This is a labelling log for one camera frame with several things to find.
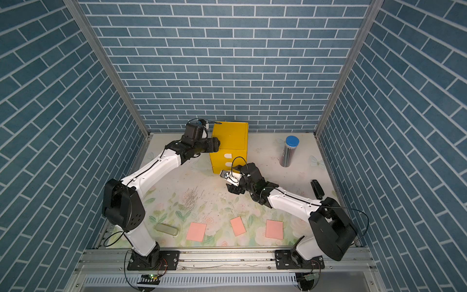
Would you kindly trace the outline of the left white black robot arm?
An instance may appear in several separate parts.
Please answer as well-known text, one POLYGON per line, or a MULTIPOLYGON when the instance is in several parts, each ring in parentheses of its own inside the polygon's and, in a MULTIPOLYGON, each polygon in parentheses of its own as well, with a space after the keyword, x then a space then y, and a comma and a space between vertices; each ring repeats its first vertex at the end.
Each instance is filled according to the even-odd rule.
POLYGON ((148 164, 123 179, 106 182, 102 214, 110 223, 120 227, 139 256, 148 257, 157 250, 157 242, 144 225, 143 199, 150 188, 172 170, 202 153, 219 151, 219 139, 209 137, 211 123, 205 119, 188 121, 182 137, 167 144, 148 164))

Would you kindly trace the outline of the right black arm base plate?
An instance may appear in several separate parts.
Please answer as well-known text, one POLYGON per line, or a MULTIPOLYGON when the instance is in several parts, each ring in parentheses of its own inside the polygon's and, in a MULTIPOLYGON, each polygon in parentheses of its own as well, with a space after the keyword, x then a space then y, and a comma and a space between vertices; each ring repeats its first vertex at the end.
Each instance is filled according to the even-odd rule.
POLYGON ((319 271, 325 268, 325 264, 321 256, 305 260, 293 249, 275 250, 274 258, 276 261, 276 268, 278 270, 301 269, 319 271))

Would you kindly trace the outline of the pink sticky note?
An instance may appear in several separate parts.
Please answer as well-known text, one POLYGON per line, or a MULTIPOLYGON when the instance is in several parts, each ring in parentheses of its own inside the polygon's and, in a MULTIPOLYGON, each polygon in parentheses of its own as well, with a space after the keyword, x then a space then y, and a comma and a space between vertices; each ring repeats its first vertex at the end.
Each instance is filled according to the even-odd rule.
POLYGON ((283 240, 283 222, 267 220, 265 228, 265 237, 276 240, 283 240))
POLYGON ((191 223, 187 232, 186 240, 202 242, 207 225, 204 223, 191 223))
POLYGON ((233 233, 236 237, 246 233, 246 228, 244 227, 241 217, 236 217, 234 219, 231 219, 230 224, 231 224, 233 233))

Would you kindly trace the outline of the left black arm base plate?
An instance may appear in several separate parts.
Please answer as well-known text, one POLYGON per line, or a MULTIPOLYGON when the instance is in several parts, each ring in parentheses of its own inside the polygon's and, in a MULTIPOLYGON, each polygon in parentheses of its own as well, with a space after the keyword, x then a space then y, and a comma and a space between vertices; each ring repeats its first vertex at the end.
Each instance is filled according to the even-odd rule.
POLYGON ((175 271, 178 267, 180 252, 175 250, 157 250, 148 256, 132 252, 126 266, 129 271, 175 271))

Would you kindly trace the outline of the yellow three-drawer cabinet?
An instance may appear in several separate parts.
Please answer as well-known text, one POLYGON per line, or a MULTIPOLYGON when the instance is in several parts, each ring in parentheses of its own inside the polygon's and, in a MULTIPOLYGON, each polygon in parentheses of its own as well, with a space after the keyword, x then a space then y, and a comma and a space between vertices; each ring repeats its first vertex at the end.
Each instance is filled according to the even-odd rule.
POLYGON ((245 165, 248 157, 248 130, 245 122, 220 122, 215 124, 212 137, 220 141, 219 150, 210 154, 212 171, 219 175, 232 166, 245 165))

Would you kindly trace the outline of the blue-capped striped cylinder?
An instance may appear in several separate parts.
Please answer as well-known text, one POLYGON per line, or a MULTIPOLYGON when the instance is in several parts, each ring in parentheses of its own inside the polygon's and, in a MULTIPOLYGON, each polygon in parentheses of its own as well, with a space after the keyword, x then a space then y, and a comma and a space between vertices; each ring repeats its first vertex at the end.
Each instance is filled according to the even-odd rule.
POLYGON ((296 136, 288 136, 285 140, 285 146, 283 148, 282 157, 280 159, 280 165, 282 167, 289 167, 291 164, 294 152, 299 145, 299 138, 296 136))

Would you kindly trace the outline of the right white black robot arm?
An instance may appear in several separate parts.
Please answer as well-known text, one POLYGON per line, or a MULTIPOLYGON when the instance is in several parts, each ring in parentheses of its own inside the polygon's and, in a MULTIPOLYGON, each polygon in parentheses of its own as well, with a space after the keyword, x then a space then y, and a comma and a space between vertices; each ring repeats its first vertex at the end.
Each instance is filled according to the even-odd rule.
POLYGON ((312 234, 303 236, 293 248, 297 263, 323 255, 340 261, 357 237, 358 228, 336 200, 330 197, 312 200, 288 192, 278 184, 266 181, 254 163, 223 170, 220 177, 227 181, 230 193, 248 192, 254 202, 309 223, 312 234))

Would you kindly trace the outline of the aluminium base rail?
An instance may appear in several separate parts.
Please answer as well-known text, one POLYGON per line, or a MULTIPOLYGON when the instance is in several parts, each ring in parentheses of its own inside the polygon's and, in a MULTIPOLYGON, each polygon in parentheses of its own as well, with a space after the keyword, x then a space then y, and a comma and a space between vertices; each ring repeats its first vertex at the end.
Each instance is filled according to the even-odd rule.
MULTIPOLYGON (((168 273, 230 273, 230 272, 276 272, 318 270, 278 270, 272 248, 170 248, 180 252, 178 267, 168 273)), ((127 249, 87 249, 76 267, 77 272, 95 274, 155 273, 156 271, 129 271, 131 251, 127 249)), ((322 272, 369 272, 376 265, 367 248, 351 247, 342 260, 334 261, 323 255, 325 268, 322 272)))

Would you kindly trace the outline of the black stapler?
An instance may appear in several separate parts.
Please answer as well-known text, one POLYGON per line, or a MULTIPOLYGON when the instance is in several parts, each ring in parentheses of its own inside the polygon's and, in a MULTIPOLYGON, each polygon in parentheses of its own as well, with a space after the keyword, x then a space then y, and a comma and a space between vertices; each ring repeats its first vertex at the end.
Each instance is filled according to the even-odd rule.
POLYGON ((325 196, 325 192, 323 191, 323 188, 318 182, 318 180, 312 180, 310 184, 311 184, 311 187, 312 187, 312 190, 314 192, 316 199, 322 200, 323 197, 325 196))

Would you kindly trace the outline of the translucent green eraser block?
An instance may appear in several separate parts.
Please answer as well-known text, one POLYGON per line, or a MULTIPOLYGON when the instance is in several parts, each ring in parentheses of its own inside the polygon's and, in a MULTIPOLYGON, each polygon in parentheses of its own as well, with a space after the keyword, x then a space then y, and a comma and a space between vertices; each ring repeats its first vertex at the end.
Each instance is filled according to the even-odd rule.
POLYGON ((166 225, 166 224, 163 224, 163 223, 159 223, 157 224, 154 229, 158 232, 162 232, 164 234, 168 234, 168 235, 171 235, 173 237, 177 237, 178 234, 180 233, 180 231, 178 230, 178 228, 176 227, 173 227, 173 226, 170 226, 170 225, 166 225))

